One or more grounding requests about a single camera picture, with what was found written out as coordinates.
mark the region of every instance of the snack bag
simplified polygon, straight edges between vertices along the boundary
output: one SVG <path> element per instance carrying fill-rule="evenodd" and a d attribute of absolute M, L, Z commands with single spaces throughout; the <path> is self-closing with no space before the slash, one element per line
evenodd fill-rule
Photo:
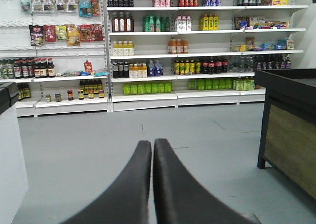
<path fill-rule="evenodd" d="M 92 5 L 89 0 L 81 0 L 79 3 L 79 16 L 80 17 L 92 17 Z"/>
<path fill-rule="evenodd" d="M 45 42 L 54 43 L 57 41 L 56 28 L 54 25 L 44 25 Z"/>
<path fill-rule="evenodd" d="M 93 25 L 81 25 L 80 26 L 80 39 L 83 42 L 92 41 L 91 34 L 93 30 Z"/>
<path fill-rule="evenodd" d="M 102 35 L 102 25 L 101 24 L 94 24 L 93 30 L 91 32 L 91 41 L 102 41 L 103 35 Z"/>
<path fill-rule="evenodd" d="M 80 46 L 80 33 L 76 25 L 67 25 L 67 36 L 68 46 Z"/>
<path fill-rule="evenodd" d="M 31 46 L 44 45 L 44 28 L 42 25 L 29 25 Z"/>
<path fill-rule="evenodd" d="M 93 15 L 100 15 L 100 4 L 99 0 L 91 0 L 92 13 Z"/>
<path fill-rule="evenodd" d="M 65 25 L 56 25 L 55 30 L 56 30 L 57 40 L 67 39 L 67 29 Z"/>

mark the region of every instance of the white bottle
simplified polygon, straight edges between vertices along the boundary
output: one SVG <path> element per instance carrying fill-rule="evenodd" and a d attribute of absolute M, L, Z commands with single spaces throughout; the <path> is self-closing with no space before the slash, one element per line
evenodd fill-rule
<path fill-rule="evenodd" d="M 185 32 L 187 30 L 187 18 L 186 16 L 182 16 L 181 19 L 181 32 Z"/>
<path fill-rule="evenodd" d="M 187 16 L 187 31 L 191 31 L 192 30 L 192 19 L 191 16 Z"/>

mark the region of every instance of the plastic bottle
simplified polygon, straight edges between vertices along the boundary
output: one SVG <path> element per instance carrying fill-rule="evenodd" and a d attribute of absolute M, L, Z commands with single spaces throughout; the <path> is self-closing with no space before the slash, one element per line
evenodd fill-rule
<path fill-rule="evenodd" d="M 218 16 L 216 14 L 214 15 L 213 30 L 219 30 L 219 18 L 218 18 Z"/>
<path fill-rule="evenodd" d="M 171 7 L 171 0 L 165 0 L 165 6 L 164 7 Z"/>
<path fill-rule="evenodd" d="M 214 17 L 209 15 L 208 17 L 208 30 L 214 30 Z"/>

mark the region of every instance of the grey floor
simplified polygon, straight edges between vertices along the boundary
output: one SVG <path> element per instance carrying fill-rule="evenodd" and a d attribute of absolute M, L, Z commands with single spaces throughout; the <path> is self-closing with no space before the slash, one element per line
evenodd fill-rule
<path fill-rule="evenodd" d="M 263 104 L 242 104 L 20 118 L 30 189 L 12 224 L 72 216 L 111 184 L 137 141 L 158 137 L 241 214 L 263 224 L 315 224 L 315 201 L 273 168 L 256 168 L 262 112 Z M 149 214 L 155 224 L 152 190 Z"/>

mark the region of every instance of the store shelf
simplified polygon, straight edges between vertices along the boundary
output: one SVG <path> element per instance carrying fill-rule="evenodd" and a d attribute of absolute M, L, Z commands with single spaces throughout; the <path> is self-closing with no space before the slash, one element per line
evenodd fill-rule
<path fill-rule="evenodd" d="M 107 77 L 94 76 L 78 76 L 78 77 L 53 77 L 53 78 L 35 78 L 33 82 L 58 82 L 58 81 L 74 81 L 74 80 L 89 80 L 89 79 L 103 79 Z"/>
<path fill-rule="evenodd" d="M 165 75 L 162 77 L 147 77 L 147 78 L 112 78 L 113 83 L 123 83 L 123 82 L 148 82 L 148 81 L 168 81 L 176 80 L 177 76 Z"/>

